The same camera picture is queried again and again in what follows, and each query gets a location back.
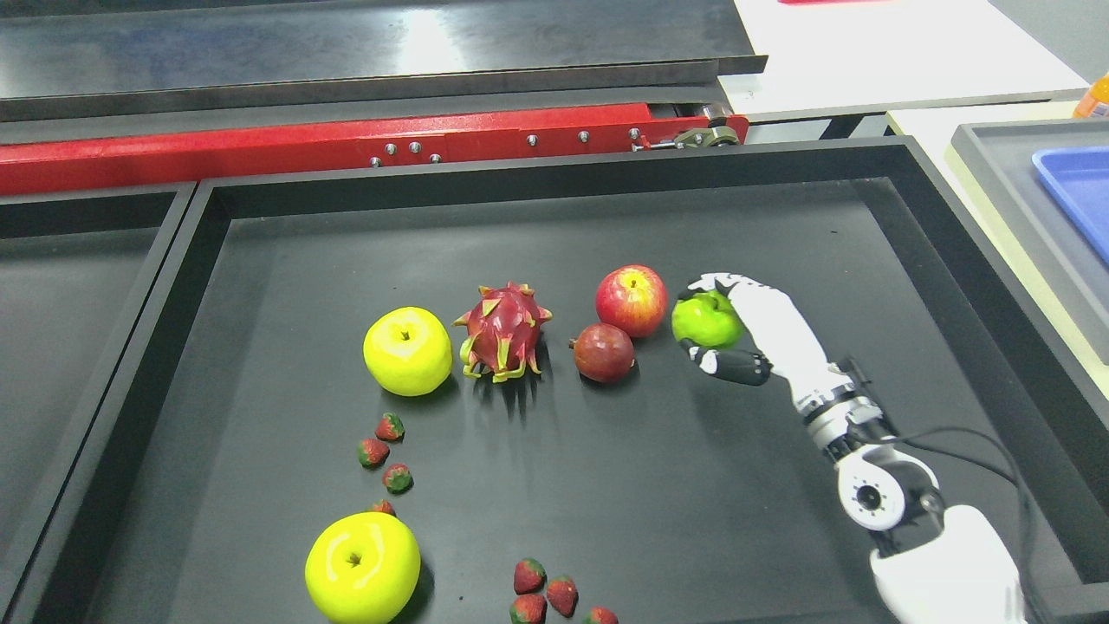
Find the orange bottle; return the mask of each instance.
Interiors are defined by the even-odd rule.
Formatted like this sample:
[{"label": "orange bottle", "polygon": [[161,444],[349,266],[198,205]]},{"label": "orange bottle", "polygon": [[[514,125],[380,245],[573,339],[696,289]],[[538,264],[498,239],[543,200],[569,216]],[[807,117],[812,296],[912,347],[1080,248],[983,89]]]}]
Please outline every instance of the orange bottle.
[{"label": "orange bottle", "polygon": [[1109,73],[1090,85],[1090,90],[1075,108],[1074,116],[1109,117]]}]

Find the red apple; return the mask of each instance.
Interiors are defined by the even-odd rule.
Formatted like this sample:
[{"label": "red apple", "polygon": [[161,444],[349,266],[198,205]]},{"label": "red apple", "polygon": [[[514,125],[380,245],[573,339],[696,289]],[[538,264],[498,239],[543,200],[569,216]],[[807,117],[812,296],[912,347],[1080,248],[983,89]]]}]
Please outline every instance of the red apple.
[{"label": "red apple", "polygon": [[628,264],[609,273],[597,287],[597,317],[631,338],[643,338],[667,316],[667,286],[642,264]]}]

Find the blue tray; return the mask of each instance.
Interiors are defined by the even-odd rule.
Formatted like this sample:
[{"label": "blue tray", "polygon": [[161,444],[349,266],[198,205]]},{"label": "blue tray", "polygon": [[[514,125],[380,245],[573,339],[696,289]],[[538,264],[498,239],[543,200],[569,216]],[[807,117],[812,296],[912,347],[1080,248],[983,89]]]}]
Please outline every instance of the blue tray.
[{"label": "blue tray", "polygon": [[1040,150],[1032,163],[1055,201],[1109,264],[1109,145]]}]

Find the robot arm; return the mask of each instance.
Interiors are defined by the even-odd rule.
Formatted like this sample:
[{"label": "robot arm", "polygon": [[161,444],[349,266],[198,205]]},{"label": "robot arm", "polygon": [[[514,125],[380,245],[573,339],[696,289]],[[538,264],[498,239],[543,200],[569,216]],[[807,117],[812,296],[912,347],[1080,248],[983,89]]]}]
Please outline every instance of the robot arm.
[{"label": "robot arm", "polygon": [[704,349],[682,341],[705,374],[747,386],[770,375],[790,385],[793,406],[835,467],[844,512],[875,542],[878,592],[903,624],[1024,623],[1016,564],[974,508],[947,508],[935,473],[882,443],[896,431],[862,391],[854,369],[830,364],[784,291],[734,273],[706,273],[679,295],[729,297],[757,351]]}]

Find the gray tray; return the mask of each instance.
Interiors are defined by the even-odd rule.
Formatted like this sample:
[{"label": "gray tray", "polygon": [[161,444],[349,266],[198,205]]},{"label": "gray tray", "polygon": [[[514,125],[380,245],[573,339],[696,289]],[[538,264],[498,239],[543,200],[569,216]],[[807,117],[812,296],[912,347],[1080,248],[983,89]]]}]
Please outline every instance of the gray tray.
[{"label": "gray tray", "polygon": [[[4,608],[68,483],[193,186],[0,197]],[[160,228],[165,224],[172,227]]]},{"label": "gray tray", "polygon": [[[684,152],[203,183],[105,396],[115,419],[91,432],[111,444],[82,454],[75,471],[95,479],[60,503],[78,522],[12,620],[322,622],[304,557],[329,522],[385,495],[354,447],[391,410],[408,427],[394,459],[416,480],[395,504],[426,570],[399,622],[506,621],[523,556],[573,575],[582,608],[628,622],[892,622],[872,545],[781,380],[712,380],[668,327],[638,344],[627,381],[578,376],[564,345],[628,262],[675,291],[709,269],[782,287],[902,430],[994,432],[1042,511],[1034,567],[1049,604],[1109,613],[1105,493],[1054,433],[1097,415],[915,143]],[[449,321],[478,284],[507,279],[553,310],[541,377],[494,387],[456,370],[414,400],[369,378],[362,338],[385,311]],[[984,510],[1014,544],[1011,489],[927,461],[950,503]]]},{"label": "gray tray", "polygon": [[1047,147],[1109,145],[1109,123],[970,123],[956,130],[952,145],[1090,347],[1109,364],[1109,267],[1048,194],[1031,160]]}]

